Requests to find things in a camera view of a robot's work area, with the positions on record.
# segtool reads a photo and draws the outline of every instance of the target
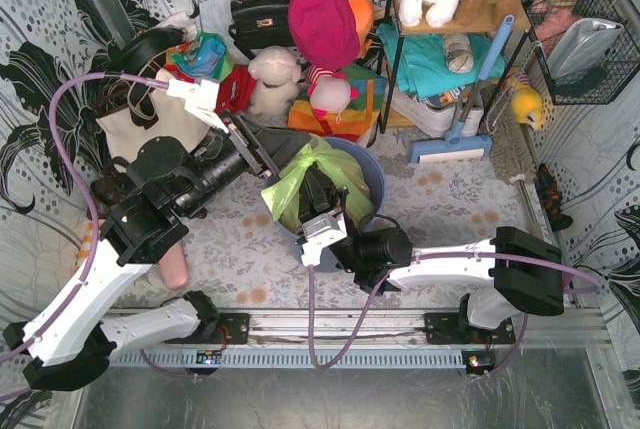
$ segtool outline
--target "black handbag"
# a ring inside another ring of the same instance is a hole
[[[294,46],[289,31],[290,0],[232,0],[229,35],[235,46],[249,59],[252,49]]]

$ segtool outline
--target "mop handle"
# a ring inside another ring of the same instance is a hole
[[[489,47],[489,52],[487,52],[487,57],[484,58],[484,62],[482,63],[482,67],[480,68],[480,73],[478,74],[478,80],[473,86],[473,91],[471,92],[471,96],[467,99],[467,103],[464,106],[464,110],[462,111],[460,122],[466,122],[467,117],[469,117],[469,113],[471,112],[471,107],[473,106],[473,101],[480,92],[480,81],[486,81],[489,78],[489,73],[491,69],[493,69],[493,65],[495,64],[500,52],[502,52],[502,48],[509,39],[509,35],[511,35],[511,29],[513,28],[513,23],[516,18],[512,14],[507,14],[505,18],[502,20],[502,24],[498,28],[498,32],[496,32],[493,41],[491,42],[491,47]]]

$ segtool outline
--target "gray floor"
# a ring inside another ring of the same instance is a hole
[[[76,429],[603,428],[586,356],[528,350],[493,381],[457,371],[227,370],[194,384],[112,369]]]

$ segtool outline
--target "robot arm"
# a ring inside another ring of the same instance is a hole
[[[199,291],[142,314],[103,316],[136,278],[188,233],[180,217],[205,217],[205,205],[245,172],[264,178],[277,175],[311,138],[265,128],[242,115],[219,117],[210,106],[217,92],[210,81],[172,83],[168,93],[184,97],[185,109],[212,126],[212,137],[192,154],[171,137],[148,141],[127,167],[136,188],[112,208],[102,225],[87,280],[82,282],[82,270],[77,271],[34,320],[5,329],[9,347],[20,346],[77,291],[26,351],[33,360],[24,374],[33,389],[75,390],[126,352],[192,335],[207,339],[216,330],[219,314]]]
[[[305,175],[301,207],[307,210],[301,212],[304,236],[299,241],[303,264],[317,264],[320,252],[328,248],[346,272],[354,273],[354,282],[366,292],[384,277],[387,279],[380,286],[380,293],[434,284],[483,286],[461,301],[459,326],[465,328],[495,330],[518,312],[540,316],[563,313],[559,271],[477,257],[478,253],[501,253],[559,263],[561,255],[556,247],[513,227],[500,227],[496,237],[473,244],[413,248],[397,223],[393,228],[357,231],[341,209],[344,197],[339,194],[344,196],[345,191],[336,191],[313,166]],[[441,258],[421,260],[421,256],[440,253]],[[469,257],[450,258],[445,253],[468,253]]]

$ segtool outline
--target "blue mop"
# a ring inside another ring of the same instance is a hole
[[[496,62],[496,59],[511,34],[514,21],[515,17],[509,14],[504,18],[502,24],[500,24],[500,28],[493,38],[487,57],[485,57],[482,63],[478,80],[473,86],[471,96],[467,99],[464,110],[460,115],[460,120],[455,123],[453,129],[445,134],[444,140],[421,141],[411,144],[409,162],[422,163],[455,159],[476,159],[489,154],[491,151],[491,138],[489,136],[482,134],[480,136],[462,137],[460,134],[471,112],[473,101],[476,99],[478,92],[480,92],[480,82],[485,81],[489,77],[489,72],[493,64]]]

